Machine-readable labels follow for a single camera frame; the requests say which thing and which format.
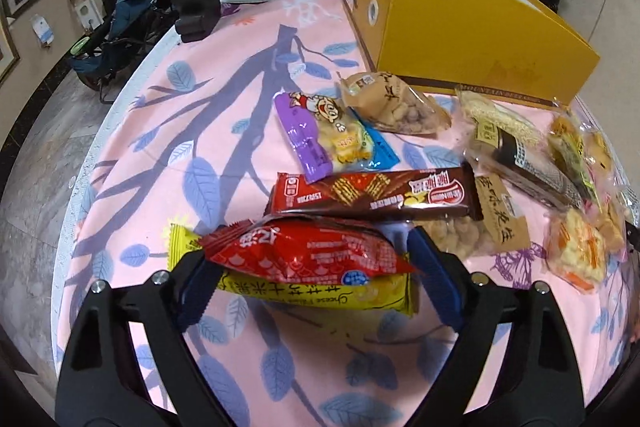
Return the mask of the rice cracker bag orange label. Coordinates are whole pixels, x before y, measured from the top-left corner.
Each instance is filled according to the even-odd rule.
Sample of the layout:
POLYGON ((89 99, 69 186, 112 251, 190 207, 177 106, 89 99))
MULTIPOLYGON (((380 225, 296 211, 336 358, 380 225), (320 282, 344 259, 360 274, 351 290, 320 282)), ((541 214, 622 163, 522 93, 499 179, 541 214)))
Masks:
POLYGON ((583 294, 603 283, 608 255, 604 238, 578 209, 550 210, 544 232, 548 269, 583 294))

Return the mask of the tan peanut bag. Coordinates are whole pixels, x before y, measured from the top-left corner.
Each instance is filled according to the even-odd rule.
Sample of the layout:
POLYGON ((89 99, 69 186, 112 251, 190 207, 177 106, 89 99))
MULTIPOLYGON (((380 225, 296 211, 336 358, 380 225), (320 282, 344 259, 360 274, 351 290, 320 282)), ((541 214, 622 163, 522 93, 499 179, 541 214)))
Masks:
POLYGON ((389 72, 360 72, 340 80, 341 98, 375 129, 405 135, 435 135, 451 127, 450 114, 431 95, 389 72))

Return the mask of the sesame bar clear wrapper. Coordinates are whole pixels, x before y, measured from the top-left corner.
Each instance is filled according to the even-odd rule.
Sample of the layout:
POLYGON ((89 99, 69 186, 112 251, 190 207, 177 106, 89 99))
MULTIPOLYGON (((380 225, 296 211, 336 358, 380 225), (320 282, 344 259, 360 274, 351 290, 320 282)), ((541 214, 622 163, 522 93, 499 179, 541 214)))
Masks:
POLYGON ((526 145, 537 148, 546 146, 546 139, 540 130, 529 119, 515 113, 514 110, 473 91, 457 89, 456 95, 461 112, 466 119, 486 120, 509 132, 515 139, 526 145))

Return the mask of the small yellow snack packet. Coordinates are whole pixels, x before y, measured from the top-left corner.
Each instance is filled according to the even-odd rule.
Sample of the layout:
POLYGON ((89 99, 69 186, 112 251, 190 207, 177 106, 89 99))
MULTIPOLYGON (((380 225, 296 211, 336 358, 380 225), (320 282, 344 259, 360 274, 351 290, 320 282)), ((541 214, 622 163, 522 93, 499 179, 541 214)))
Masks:
MULTIPOLYGON (((186 254, 203 251, 198 243, 203 236, 184 225, 171 225, 167 243, 168 267, 174 269, 186 254)), ((222 267, 218 287, 233 294, 291 306, 395 310, 410 315, 416 312, 416 298, 412 295, 413 272, 414 269, 408 274, 379 277, 362 286, 340 286, 276 283, 222 267)))

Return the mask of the yellow shoe box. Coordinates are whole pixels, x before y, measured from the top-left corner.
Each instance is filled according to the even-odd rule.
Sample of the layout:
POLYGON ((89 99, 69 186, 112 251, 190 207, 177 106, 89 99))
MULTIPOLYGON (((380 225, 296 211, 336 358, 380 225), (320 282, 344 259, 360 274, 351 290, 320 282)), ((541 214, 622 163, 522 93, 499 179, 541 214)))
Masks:
POLYGON ((425 91, 567 105, 600 61, 538 0, 345 0, 369 64, 425 91))

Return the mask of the green clear snack bag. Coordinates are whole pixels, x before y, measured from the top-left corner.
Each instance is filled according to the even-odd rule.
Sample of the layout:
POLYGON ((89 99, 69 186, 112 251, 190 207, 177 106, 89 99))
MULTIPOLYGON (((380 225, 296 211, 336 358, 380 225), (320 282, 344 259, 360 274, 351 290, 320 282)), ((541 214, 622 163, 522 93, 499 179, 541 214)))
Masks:
POLYGON ((586 217, 603 236, 606 250, 624 260, 624 212, 614 184, 614 161, 603 134, 581 124, 572 113, 556 114, 548 144, 555 164, 582 198, 586 217))

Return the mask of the brown red wafer bar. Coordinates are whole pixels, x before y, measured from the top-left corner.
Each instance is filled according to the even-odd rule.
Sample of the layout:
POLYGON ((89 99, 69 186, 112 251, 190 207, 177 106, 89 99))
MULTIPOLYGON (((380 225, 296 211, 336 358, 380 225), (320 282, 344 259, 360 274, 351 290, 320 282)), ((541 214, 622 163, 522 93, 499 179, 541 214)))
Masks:
POLYGON ((280 173, 269 213, 369 221, 483 219, 472 167, 350 172, 310 183, 280 173))

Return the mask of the purple cartoon snack packet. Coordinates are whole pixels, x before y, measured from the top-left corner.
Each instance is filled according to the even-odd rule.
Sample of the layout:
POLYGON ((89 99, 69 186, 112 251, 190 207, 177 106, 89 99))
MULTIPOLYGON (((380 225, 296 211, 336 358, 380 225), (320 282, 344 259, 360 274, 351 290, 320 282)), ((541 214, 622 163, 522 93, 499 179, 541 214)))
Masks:
POLYGON ((363 124, 338 98, 280 92, 273 105, 309 183, 345 172, 386 171, 399 164, 384 136, 363 124))

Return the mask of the white wall thermostat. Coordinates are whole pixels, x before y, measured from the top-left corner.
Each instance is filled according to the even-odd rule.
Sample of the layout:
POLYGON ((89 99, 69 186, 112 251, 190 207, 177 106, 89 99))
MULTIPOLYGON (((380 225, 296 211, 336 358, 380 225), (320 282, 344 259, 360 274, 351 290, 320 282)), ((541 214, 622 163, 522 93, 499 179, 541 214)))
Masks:
POLYGON ((30 19, 30 22, 32 23, 32 30, 34 31, 40 46, 50 48, 54 41, 54 32, 46 19, 43 16, 36 14, 30 19))

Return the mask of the pink floral tablecloth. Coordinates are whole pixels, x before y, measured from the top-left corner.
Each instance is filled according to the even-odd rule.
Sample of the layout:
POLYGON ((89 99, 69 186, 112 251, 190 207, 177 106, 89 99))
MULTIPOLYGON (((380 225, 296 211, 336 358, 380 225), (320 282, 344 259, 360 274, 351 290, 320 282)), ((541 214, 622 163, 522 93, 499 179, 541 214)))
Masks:
MULTIPOLYGON (((160 64, 90 176, 58 323, 62 362, 93 282, 134 286, 173 270, 171 225, 203 235, 262 217, 278 174, 298 167, 274 97, 330 94, 332 76, 362 62, 343 0, 243 8, 202 41, 167 35, 155 54, 160 64)), ((601 291, 582 295, 543 261, 534 242, 463 264, 499 286, 550 286, 582 379, 580 425, 610 425, 639 378, 639 350, 627 334, 631 267, 607 265, 601 291)), ((231 426, 411 426, 458 337, 416 280, 410 315, 291 306, 223 291, 218 283, 183 338, 231 426)), ((130 332, 153 403, 172 410, 143 326, 131 324, 130 332)), ((470 410, 487 403, 510 332, 510 324, 498 325, 470 410)))

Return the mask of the red snack packet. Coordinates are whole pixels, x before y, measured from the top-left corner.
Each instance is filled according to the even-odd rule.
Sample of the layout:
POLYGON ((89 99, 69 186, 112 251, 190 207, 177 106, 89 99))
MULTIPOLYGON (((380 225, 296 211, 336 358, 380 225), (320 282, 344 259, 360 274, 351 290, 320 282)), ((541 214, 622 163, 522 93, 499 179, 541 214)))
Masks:
POLYGON ((362 286, 413 266, 369 223, 317 216, 240 221, 201 237, 205 258, 270 282, 362 286))

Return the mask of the blue baby stroller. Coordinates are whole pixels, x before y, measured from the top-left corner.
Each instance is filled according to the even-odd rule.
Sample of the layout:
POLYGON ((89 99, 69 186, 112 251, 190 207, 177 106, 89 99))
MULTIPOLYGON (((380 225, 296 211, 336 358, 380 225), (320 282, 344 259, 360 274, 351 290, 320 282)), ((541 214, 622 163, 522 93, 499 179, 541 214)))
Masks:
POLYGON ((145 56, 174 23, 170 0, 116 0, 113 12, 70 48, 67 63, 105 105, 105 89, 117 74, 145 56))

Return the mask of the dark label clear snack tube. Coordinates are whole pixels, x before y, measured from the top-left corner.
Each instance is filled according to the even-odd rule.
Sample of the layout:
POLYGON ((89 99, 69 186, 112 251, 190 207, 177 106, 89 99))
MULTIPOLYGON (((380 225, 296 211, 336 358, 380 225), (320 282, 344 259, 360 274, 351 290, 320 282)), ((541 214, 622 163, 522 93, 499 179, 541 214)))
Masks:
POLYGON ((529 197, 560 211, 584 210, 575 185, 545 154, 480 118, 464 148, 464 157, 483 171, 509 181, 529 197))

